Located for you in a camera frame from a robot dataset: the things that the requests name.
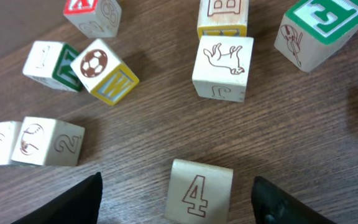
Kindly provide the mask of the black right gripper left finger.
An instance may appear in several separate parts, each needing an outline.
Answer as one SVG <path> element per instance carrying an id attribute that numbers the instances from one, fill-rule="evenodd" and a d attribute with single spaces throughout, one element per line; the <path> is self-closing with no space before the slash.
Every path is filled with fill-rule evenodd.
<path id="1" fill-rule="evenodd" d="M 96 224 L 103 194 L 99 172 L 12 224 Z"/>

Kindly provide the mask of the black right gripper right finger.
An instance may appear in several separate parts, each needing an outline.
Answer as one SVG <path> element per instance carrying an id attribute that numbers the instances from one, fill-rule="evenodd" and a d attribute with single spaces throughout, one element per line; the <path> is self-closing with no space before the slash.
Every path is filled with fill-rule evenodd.
<path id="1" fill-rule="evenodd" d="M 254 178 L 251 203 L 256 224 L 334 224 L 261 176 Z"/>

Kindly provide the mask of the wooden block number 4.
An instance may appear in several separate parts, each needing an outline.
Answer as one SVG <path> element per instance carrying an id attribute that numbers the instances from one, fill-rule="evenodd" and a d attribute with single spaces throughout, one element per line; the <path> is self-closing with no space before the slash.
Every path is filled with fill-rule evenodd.
<path id="1" fill-rule="evenodd" d="M 232 169 L 174 159 L 164 217 L 186 224 L 226 224 Z"/>

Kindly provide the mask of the wooden block blue 2 side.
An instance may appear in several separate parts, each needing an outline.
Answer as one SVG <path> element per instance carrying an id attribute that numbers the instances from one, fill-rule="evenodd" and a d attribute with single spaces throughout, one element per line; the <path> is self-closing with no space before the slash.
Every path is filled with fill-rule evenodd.
<path id="1" fill-rule="evenodd" d="M 11 159 L 38 166 L 76 166 L 85 128 L 51 118 L 26 116 Z"/>

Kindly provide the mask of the wooden block soccer ball yellow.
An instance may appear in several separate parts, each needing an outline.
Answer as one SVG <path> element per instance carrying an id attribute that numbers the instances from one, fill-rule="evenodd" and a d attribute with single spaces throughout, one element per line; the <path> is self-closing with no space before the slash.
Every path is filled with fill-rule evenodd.
<path id="1" fill-rule="evenodd" d="M 139 83 L 134 72 L 102 39 L 93 41 L 70 67 L 88 92 L 108 105 L 117 104 Z"/>

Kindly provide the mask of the wooden block animal drawing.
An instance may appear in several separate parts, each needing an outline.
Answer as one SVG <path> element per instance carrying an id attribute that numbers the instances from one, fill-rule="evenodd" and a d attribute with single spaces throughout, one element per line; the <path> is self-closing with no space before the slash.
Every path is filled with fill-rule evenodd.
<path id="1" fill-rule="evenodd" d="M 253 45 L 252 37 L 202 36 L 192 73 L 198 96 L 243 102 Z"/>

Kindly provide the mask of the wooden block green E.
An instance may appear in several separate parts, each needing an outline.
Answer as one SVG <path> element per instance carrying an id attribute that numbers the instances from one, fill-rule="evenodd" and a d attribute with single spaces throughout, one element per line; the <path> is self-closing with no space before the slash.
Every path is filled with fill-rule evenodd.
<path id="1" fill-rule="evenodd" d="M 332 56 L 358 30 L 358 0 L 301 0 L 284 13 L 274 47 L 304 72 Z"/>

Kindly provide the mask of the wooden block red X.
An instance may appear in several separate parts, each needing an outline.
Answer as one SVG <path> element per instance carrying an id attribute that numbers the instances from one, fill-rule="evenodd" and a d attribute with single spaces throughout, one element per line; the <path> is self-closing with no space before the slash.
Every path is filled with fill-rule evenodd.
<path id="1" fill-rule="evenodd" d="M 117 36 L 122 9 L 116 0 L 66 0 L 63 15 L 88 38 Z"/>

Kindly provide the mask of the wooden block yellow side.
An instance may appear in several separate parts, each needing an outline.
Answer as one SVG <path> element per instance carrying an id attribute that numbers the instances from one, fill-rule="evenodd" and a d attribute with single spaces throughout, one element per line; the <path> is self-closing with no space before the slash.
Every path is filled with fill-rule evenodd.
<path id="1" fill-rule="evenodd" d="M 249 0 L 201 0 L 197 33 L 246 37 L 249 16 Z"/>

